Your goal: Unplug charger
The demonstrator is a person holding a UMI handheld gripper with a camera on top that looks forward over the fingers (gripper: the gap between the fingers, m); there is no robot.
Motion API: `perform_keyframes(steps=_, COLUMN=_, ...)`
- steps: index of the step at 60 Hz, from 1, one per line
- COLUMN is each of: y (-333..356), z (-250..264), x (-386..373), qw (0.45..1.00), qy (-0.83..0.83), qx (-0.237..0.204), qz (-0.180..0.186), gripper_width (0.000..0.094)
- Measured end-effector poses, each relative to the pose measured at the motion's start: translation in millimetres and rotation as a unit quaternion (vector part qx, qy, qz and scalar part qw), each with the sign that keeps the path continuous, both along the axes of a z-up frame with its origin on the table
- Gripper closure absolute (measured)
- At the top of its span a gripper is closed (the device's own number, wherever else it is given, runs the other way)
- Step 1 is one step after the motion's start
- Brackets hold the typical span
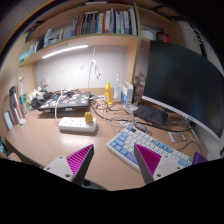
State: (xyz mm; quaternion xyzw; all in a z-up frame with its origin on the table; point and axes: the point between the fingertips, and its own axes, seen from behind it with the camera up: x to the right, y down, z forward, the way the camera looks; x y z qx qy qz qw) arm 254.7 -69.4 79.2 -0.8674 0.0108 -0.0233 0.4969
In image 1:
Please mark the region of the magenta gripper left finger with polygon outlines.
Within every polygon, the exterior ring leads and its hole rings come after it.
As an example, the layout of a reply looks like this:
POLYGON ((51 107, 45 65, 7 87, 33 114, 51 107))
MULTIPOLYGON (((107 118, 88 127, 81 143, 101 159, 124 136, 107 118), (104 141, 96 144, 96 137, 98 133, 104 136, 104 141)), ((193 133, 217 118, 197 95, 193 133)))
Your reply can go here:
POLYGON ((94 145, 86 146, 69 156, 59 156, 44 170, 65 180, 81 185, 94 155, 94 145))

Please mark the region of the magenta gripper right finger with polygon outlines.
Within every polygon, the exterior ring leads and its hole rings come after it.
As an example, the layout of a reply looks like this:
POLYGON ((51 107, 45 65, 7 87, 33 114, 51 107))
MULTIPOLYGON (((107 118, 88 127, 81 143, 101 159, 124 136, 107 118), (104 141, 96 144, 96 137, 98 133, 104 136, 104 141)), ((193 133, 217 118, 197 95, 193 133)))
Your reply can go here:
POLYGON ((138 144, 134 145, 134 155, 146 184, 150 184, 183 169, 183 166, 176 160, 168 156, 161 156, 138 144))

